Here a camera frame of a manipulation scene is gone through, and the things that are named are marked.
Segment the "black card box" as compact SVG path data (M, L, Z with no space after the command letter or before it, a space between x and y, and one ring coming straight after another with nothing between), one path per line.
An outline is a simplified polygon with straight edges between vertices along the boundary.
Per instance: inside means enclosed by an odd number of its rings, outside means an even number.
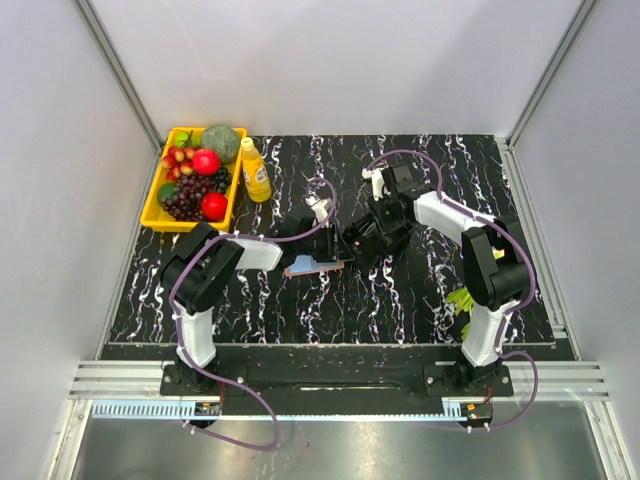
M408 245L414 227L405 224L383 233L371 213L352 223L342 232L342 238L353 256L353 262L363 273L378 267L388 256L399 255Z

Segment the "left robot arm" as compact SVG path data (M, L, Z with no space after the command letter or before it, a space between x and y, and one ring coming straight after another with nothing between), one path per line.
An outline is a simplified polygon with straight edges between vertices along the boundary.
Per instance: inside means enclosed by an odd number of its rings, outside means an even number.
M193 394L205 395L217 381L209 365L216 356L213 307L239 270L281 270L288 276L341 269L353 255L337 227L293 223L294 235L275 238L224 233L200 222L183 236L163 267L161 282L177 315L178 357L187 364L182 383Z

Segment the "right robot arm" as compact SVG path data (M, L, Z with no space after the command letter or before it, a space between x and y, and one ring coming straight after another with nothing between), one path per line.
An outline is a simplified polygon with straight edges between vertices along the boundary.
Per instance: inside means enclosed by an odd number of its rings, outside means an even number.
M454 379L462 393L480 394L491 382L487 366L502 353L506 324L535 293L535 272L519 221L471 210L414 177L407 165L371 165L362 170L362 178L371 184L369 206L381 234L422 225L460 246L474 309L461 347L467 363L456 369Z

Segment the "pink leather card holder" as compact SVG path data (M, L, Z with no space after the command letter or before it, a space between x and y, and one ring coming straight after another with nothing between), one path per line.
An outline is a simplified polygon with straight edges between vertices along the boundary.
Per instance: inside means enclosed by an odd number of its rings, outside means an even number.
M295 261L284 269L284 275L291 278L314 273L341 270L345 266L343 261L318 262L312 256L299 255Z

